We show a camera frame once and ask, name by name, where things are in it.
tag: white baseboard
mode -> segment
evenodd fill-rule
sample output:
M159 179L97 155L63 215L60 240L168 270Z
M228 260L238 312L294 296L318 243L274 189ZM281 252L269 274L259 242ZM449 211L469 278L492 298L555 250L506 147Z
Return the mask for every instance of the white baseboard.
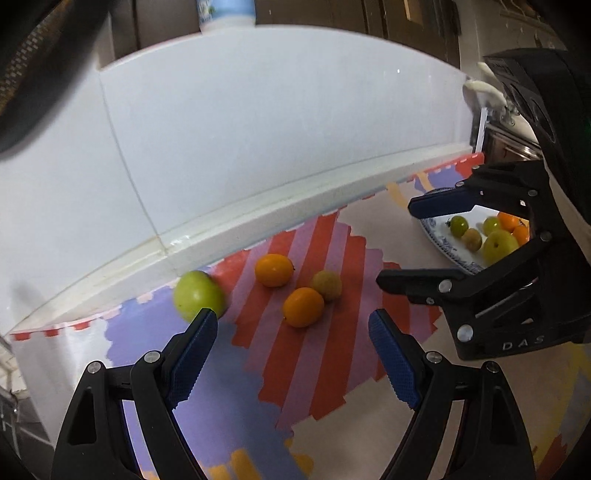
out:
M326 171L227 205L124 253L62 291L11 332L98 315L393 181L471 153L465 143L419 148Z

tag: green apple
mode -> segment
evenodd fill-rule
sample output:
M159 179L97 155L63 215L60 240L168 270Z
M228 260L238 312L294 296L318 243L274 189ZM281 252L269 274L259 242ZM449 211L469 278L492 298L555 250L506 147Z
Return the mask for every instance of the green apple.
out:
M482 233L486 236L490 235L495 230L501 228L501 223L497 217L488 217L482 222Z
M452 235L456 238L462 238L462 235L468 230L468 220L461 215L452 217L451 220L447 221L447 226L452 232Z
M226 311L226 295L219 285L199 270L187 272L174 288L173 302L180 316L192 322L201 309L212 309L217 318Z
M475 228L469 228L466 233L462 235L462 242L470 252L478 252L482 246L482 237L480 232Z
M482 245L482 256L488 266L519 248L517 239L506 230L495 230Z

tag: metal screw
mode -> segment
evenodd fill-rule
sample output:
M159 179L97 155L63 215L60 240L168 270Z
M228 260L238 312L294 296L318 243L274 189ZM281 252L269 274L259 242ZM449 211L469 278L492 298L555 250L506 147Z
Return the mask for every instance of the metal screw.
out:
M451 280L441 280L437 289L441 293L448 293L452 289L452 281Z
M160 359L160 352L157 352L156 350L152 350L151 352L148 352L144 355L144 361L148 364L153 364L154 362L157 362Z
M470 325L462 325L458 328L456 336L461 343L469 342L474 338L474 329Z
M499 364L496 362L487 362L486 369L493 374L497 374L501 371L501 367L499 367Z
M443 355L439 352L427 352L427 360L432 364L438 364L443 360Z
M100 362L92 362L86 370L88 370L88 373L90 374L97 373L100 370Z

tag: pink stripe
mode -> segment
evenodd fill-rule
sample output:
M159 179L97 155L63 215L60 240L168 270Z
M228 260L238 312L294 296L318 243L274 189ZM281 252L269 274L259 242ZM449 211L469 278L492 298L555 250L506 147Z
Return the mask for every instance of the pink stripe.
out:
M242 274L240 275L240 278L232 290L230 307L228 308L226 314L222 317L224 322L234 323L236 321L236 317L242 311L242 308L246 303L246 299L248 298L248 294L251 292L252 286L255 282L255 263L262 255L267 253L270 245L271 239L253 247L250 250L244 265L244 269L242 270Z
M353 347L353 360L347 384L347 392L361 385L368 378L373 377L377 365L378 354L368 333L369 315L382 306L382 291L379 289L375 278L382 270L382 251L372 248L365 251L365 265L363 266L363 289L361 291L361 304L359 305L359 320Z
M419 343L431 336L431 322L425 305L410 304L410 333Z
M295 231L289 257L296 271L301 268L304 262L315 225L316 218L308 220ZM252 338L251 347L248 349L249 355L244 364L245 370L263 372L273 343L275 343L275 338L277 338L279 326L283 320L281 307L285 299L294 290L296 277L297 275L294 275L285 287L277 288L273 292L267 308L265 308L265 311L261 315L261 320Z
M349 227L336 222L324 263L326 270L340 273L348 236ZM334 304L330 304L324 311L322 319L310 326L306 332L291 379L290 389L277 421L278 429L290 429L292 425L304 420L310 414L310 405L318 382L324 347L329 337L333 308Z

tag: colorful tablecloth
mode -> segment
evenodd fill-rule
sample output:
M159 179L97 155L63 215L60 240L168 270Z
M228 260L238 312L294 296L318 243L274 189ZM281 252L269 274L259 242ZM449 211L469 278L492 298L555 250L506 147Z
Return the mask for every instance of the colorful tablecloth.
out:
M398 401L384 376L368 336L369 314L383 307L425 350L465 362L457 358L438 307L383 294L375 277L385 267L450 266L406 206L413 196L467 177L473 162L464 158L389 184L207 268L231 295L231 304L219 320L216 343L195 388L175 416L210 478L380 477L412 411ZM283 288L271 290L254 279L256 260L268 252L288 255L295 265L293 279ZM341 299L329 304L315 325L287 326L283 301L324 268L340 273ZM39 352L61 352L62 367L69 365L64 375L74 380L95 359L91 355L113 366L134 363L187 326L174 310L172 286L103 316L17 333L17 357L36 351L41 360ZM590 417L590 353L587 347L565 344L499 360L521 408L540 480L561 464ZM36 381L31 375L25 379ZM133 404L125 403L125 414L145 477L156 478ZM461 405L454 405L431 478L443 476L460 414Z

